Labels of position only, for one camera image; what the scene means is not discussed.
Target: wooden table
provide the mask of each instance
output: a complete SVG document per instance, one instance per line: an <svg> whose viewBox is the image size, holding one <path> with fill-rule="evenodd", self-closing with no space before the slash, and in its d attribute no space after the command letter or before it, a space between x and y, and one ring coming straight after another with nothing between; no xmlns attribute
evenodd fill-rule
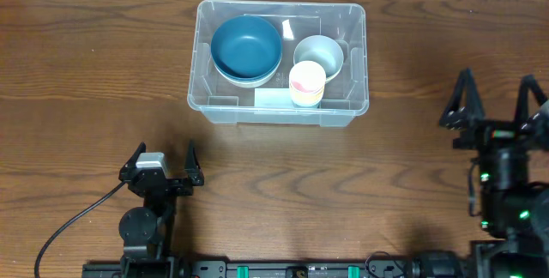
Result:
<svg viewBox="0 0 549 278"><path fill-rule="evenodd" d="M437 127L458 72L490 117L511 118L520 77L549 89L549 0L359 3L370 110L345 129L214 125L186 102L202 0L0 0L0 276L29 277L44 242L118 183L139 142L181 169L189 139L206 185L179 202L189 257L359 259L376 250L468 253L472 152ZM533 178L549 165L534 154ZM126 189L50 247L44 277L116 261Z"/></svg>

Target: clear plastic bin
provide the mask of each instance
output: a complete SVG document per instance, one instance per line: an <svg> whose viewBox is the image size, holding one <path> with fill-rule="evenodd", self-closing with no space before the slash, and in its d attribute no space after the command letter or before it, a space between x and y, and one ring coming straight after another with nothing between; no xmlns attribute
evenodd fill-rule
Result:
<svg viewBox="0 0 549 278"><path fill-rule="evenodd" d="M239 88L229 83L215 69L210 55L215 29L239 15L261 16L282 37L281 65L273 78L259 88ZM268 93L266 88L288 88L295 47L302 39L316 34L336 40L345 55L340 74L326 84L320 106L295 108L276 99L266 103L263 96L260 103L257 97ZM358 4L205 0L198 6L187 101L214 124L344 127L364 114L370 105L367 77L366 15Z"/></svg>

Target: stack of cups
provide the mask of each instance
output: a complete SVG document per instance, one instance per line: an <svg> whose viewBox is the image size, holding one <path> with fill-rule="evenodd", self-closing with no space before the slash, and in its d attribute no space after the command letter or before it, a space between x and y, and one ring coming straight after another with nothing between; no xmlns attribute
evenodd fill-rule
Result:
<svg viewBox="0 0 549 278"><path fill-rule="evenodd" d="M293 104L317 108L324 95L326 72L323 66L312 61L296 63L290 70L290 96Z"/></svg>

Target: light blue bowl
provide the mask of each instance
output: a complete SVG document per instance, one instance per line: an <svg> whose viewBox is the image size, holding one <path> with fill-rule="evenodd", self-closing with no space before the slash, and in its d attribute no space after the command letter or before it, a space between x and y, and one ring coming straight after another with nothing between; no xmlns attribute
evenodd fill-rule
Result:
<svg viewBox="0 0 549 278"><path fill-rule="evenodd" d="M215 67L227 79L256 82L272 76L282 59L282 38L276 28L257 16L224 22L211 45Z"/></svg>

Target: green light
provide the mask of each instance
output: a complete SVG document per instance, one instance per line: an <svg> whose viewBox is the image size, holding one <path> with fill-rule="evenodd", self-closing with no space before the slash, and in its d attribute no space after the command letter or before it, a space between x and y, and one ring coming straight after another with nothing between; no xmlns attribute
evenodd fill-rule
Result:
<svg viewBox="0 0 549 278"><path fill-rule="evenodd" d="M521 219L523 219L523 220L524 220L524 219L527 219L529 216L530 216L530 212L527 211L527 210L524 210L524 211L521 212L521 214L519 215L519 217L520 217Z"/></svg>

